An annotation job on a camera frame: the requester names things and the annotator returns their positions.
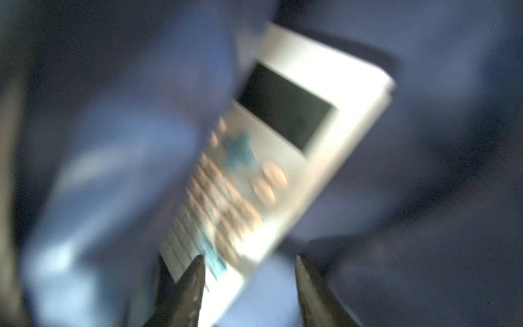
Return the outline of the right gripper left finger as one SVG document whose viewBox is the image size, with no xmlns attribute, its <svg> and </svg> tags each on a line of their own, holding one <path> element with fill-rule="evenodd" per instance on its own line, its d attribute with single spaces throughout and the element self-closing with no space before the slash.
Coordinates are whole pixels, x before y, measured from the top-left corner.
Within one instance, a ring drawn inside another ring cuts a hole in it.
<svg viewBox="0 0 523 327">
<path fill-rule="evenodd" d="M 205 288 L 206 266 L 202 255 L 196 256 L 174 291 L 155 310 L 144 326 L 198 326 Z"/>
</svg>

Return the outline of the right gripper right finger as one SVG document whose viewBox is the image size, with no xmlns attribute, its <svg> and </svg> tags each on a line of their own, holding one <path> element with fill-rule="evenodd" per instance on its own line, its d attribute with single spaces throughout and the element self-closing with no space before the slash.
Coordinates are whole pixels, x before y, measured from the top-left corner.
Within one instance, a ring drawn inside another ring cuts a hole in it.
<svg viewBox="0 0 523 327">
<path fill-rule="evenodd" d="M 303 326 L 358 326 L 332 294 L 316 268 L 300 254 L 296 256 L 295 276 Z"/>
</svg>

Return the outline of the light blue calculator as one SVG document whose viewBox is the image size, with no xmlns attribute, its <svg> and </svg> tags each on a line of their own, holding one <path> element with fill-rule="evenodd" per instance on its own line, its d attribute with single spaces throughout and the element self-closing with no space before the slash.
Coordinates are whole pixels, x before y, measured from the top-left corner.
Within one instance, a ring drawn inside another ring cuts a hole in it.
<svg viewBox="0 0 523 327">
<path fill-rule="evenodd" d="M 181 279 L 205 259 L 199 326 L 214 326 L 392 99 L 360 56 L 268 25 L 256 65 L 220 118 L 161 255 Z"/>
</svg>

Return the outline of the navy blue student backpack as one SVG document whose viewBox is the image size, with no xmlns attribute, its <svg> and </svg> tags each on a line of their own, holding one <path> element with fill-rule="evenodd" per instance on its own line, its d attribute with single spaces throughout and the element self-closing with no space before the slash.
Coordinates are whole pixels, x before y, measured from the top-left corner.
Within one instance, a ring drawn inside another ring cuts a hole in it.
<svg viewBox="0 0 523 327">
<path fill-rule="evenodd" d="M 302 253 L 365 326 L 522 325 L 521 1 L 2 1 L 3 325 L 122 323 L 268 23 L 395 88 L 219 324 L 298 325 Z"/>
</svg>

